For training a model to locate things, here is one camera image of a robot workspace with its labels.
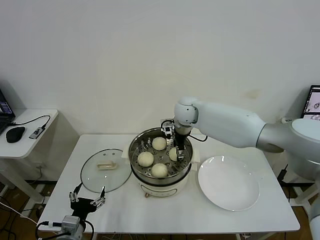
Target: glass lid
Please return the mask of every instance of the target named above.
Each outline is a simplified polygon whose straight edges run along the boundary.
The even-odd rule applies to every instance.
[[[119,149],[105,149],[92,155],[83,165],[81,181],[88,190],[100,193],[121,187],[130,177],[131,167],[128,159],[122,158]]]

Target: small white desk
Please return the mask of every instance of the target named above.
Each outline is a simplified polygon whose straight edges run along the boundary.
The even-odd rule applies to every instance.
[[[78,140],[39,222],[61,222],[71,215],[69,192],[81,182],[80,172],[86,160],[103,149],[124,149],[135,135],[82,135]],[[257,203],[245,211],[224,210],[210,202],[202,193],[197,173],[193,171],[185,188],[170,197],[145,198],[133,174],[119,189],[109,192],[105,204],[87,220],[96,233],[152,233],[152,234],[231,234],[296,231],[299,222],[288,203],[262,151],[255,148],[239,149],[214,139],[198,142],[200,161],[216,155],[238,157],[255,172],[260,184]],[[82,186],[78,196],[95,199]],[[58,228],[41,226],[40,230]]]
[[[39,189],[33,189],[26,181],[15,171],[15,169],[6,164],[7,159],[23,159],[26,158],[30,152],[34,149],[36,144],[46,134],[47,129],[50,127],[51,123],[58,116],[58,111],[56,109],[14,109],[15,114],[14,122],[24,123],[40,117],[42,115],[50,115],[50,121],[46,124],[45,130],[40,134],[37,139],[30,139],[29,136],[38,128],[45,124],[48,117],[42,117],[28,124],[23,125],[25,127],[25,132],[22,138],[15,143],[8,143],[6,140],[6,132],[9,129],[20,127],[20,126],[9,126],[0,135],[0,174],[10,181],[12,184],[21,189],[24,193],[31,197],[29,203],[26,207],[32,208],[34,203],[42,203],[44,197],[38,193]]]

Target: computer mouse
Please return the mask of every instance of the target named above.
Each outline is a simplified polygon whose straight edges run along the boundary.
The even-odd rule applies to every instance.
[[[11,128],[5,134],[6,141],[10,144],[18,142],[22,138],[22,135],[24,134],[25,130],[26,128],[24,126],[17,126]]]

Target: white plate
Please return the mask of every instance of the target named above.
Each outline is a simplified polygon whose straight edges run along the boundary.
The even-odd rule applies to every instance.
[[[207,159],[200,166],[198,180],[211,202],[230,211],[251,208],[260,195],[259,183],[248,166],[229,156]]]

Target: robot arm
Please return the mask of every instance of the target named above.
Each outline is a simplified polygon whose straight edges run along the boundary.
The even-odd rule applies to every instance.
[[[204,135],[236,148],[255,147],[265,122],[256,113],[193,97],[174,107],[175,128],[197,128]]]
[[[174,107],[175,137],[188,136],[192,128],[236,148],[255,147],[272,153],[286,150],[292,169],[314,180],[320,189],[319,121],[296,119],[288,124],[269,124],[250,111],[183,97]],[[306,159],[312,163],[310,169],[302,167]],[[313,239],[320,240],[319,197],[311,206],[309,220]]]

